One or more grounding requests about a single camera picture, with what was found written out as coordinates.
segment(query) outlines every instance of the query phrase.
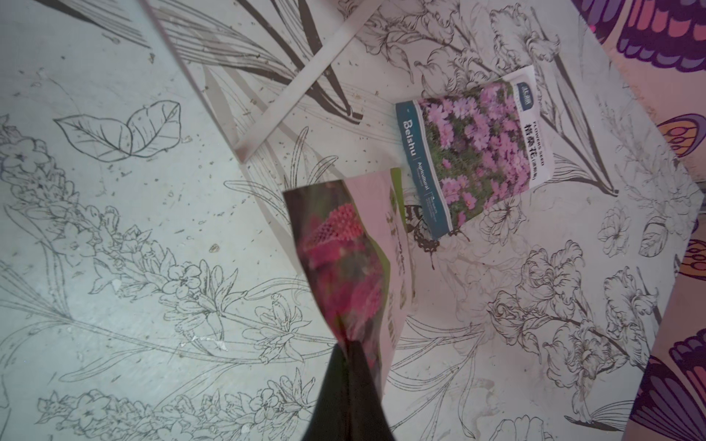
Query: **flower seed packet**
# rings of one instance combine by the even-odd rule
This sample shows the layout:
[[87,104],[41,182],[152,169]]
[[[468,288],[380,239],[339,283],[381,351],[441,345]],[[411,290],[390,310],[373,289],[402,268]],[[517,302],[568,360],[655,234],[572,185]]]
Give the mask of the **flower seed packet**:
[[396,110],[434,239],[554,172],[539,130],[533,66],[461,95],[401,102]]
[[402,173],[296,188],[285,202],[316,304],[343,349],[362,343],[382,397],[412,302]]

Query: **black object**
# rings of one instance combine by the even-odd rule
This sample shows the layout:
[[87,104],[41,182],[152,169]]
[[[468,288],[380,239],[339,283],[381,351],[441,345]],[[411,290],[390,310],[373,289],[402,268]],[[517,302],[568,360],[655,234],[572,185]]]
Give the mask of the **black object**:
[[360,342],[335,345],[302,441],[395,441]]

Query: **pink cosmos flower photo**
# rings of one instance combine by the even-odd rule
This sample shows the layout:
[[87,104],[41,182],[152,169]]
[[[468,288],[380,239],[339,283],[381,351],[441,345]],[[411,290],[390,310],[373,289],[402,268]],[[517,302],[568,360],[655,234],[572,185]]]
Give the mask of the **pink cosmos flower photo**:
[[417,104],[455,228],[529,189],[530,160],[510,83],[499,80]]

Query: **purple patterned fabric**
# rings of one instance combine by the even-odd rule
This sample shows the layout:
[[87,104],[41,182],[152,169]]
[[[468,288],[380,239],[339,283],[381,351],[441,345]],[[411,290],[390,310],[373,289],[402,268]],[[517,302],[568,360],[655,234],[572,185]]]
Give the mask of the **purple patterned fabric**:
[[706,1],[635,0],[617,47],[659,68],[706,68]]
[[603,42],[618,22],[625,0],[572,0],[581,16]]
[[[706,403],[706,329],[669,350],[679,370]],[[695,397],[657,357],[651,356],[630,419],[677,441],[706,440],[706,417]]]

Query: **blue label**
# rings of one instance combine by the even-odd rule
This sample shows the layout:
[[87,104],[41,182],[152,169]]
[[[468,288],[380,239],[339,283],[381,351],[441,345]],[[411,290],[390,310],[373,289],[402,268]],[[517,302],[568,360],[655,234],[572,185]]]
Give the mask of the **blue label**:
[[395,105],[397,124],[402,134],[402,146],[405,148],[407,162],[412,169],[412,178],[419,192],[421,208],[424,211],[424,221],[429,226],[431,237],[438,239],[450,231],[444,199],[437,190],[431,165],[426,156],[424,138],[421,136],[421,126],[417,108],[413,101],[400,102]]
[[527,83],[518,83],[517,91],[520,93],[520,105],[522,106],[522,110],[530,110],[534,105],[532,89],[530,89]]

